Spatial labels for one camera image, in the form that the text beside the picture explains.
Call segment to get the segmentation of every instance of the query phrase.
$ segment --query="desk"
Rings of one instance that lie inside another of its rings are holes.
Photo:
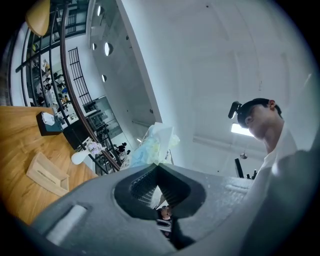
[[[70,176],[70,191],[97,176],[84,163],[71,162],[74,150],[63,133],[41,136],[36,120],[41,111],[53,114],[46,107],[0,106],[0,196],[6,209],[27,224],[60,198],[26,176],[37,152]]]

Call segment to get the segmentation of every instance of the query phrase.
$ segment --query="white shirt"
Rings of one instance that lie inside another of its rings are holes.
[[[261,169],[270,168],[275,162],[278,162],[280,159],[294,154],[297,151],[297,145],[295,140],[284,123],[278,143],[276,144],[274,150],[270,152],[265,158],[264,163],[261,166]]]

